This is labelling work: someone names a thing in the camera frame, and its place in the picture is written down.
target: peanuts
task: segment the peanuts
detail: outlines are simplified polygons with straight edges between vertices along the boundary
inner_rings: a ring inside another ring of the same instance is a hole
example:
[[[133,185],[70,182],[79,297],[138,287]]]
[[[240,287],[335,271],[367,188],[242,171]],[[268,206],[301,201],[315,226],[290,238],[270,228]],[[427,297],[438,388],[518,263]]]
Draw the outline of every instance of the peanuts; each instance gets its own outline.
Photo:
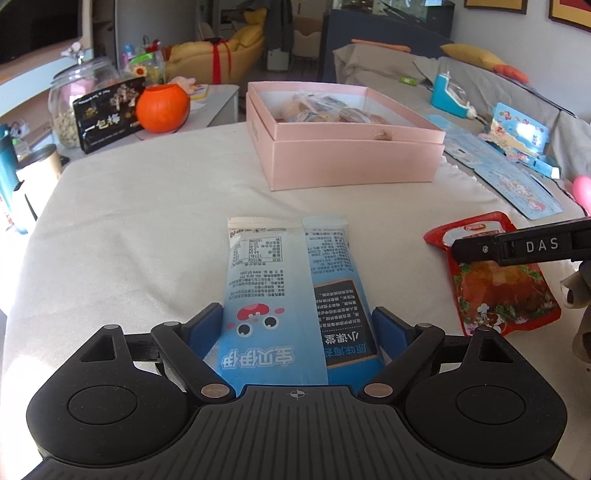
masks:
[[[53,119],[53,131],[64,147],[76,148],[80,146],[73,109],[62,112]]]

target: red food package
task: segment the red food package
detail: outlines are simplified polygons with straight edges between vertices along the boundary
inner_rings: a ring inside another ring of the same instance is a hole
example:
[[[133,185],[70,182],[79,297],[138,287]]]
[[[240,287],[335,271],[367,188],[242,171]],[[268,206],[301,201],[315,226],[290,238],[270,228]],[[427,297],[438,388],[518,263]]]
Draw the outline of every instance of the red food package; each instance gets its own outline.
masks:
[[[447,250],[457,312],[467,336],[478,326],[506,335],[533,330],[560,318],[560,306],[538,264],[500,267],[496,262],[458,264],[450,252],[455,240],[516,230],[502,212],[479,215],[431,230],[425,241]]]

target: cartoon mushroom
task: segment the cartoon mushroom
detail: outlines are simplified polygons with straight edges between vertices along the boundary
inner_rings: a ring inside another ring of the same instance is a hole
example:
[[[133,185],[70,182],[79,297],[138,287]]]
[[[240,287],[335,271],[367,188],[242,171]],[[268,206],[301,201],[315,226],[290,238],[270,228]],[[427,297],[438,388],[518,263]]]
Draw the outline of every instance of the cartoon mushroom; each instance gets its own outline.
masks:
[[[135,101],[139,97],[139,93],[131,87],[128,87],[126,84],[121,85],[117,92],[111,98],[110,104],[117,108],[119,112],[121,110],[121,104],[129,102],[130,107],[135,106]]]
[[[269,307],[267,305],[264,303],[253,303],[238,310],[236,317],[241,322],[244,322],[255,315],[266,315],[267,313],[269,313]]]

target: orange pumpkin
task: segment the orange pumpkin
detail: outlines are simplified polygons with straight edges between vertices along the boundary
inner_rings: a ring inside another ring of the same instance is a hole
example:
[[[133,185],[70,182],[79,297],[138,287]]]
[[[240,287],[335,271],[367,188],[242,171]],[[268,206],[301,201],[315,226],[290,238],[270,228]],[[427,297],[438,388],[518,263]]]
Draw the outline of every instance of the orange pumpkin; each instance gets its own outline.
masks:
[[[135,113],[149,132],[167,134],[179,129],[189,115],[190,99],[177,84],[147,87],[139,97]]]

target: television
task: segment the television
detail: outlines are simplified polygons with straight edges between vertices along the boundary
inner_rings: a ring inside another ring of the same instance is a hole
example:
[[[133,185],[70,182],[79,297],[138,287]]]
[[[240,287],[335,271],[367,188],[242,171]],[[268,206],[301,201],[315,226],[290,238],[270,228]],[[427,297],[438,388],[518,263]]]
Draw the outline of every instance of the television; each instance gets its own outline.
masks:
[[[81,0],[0,0],[0,64],[82,36]]]

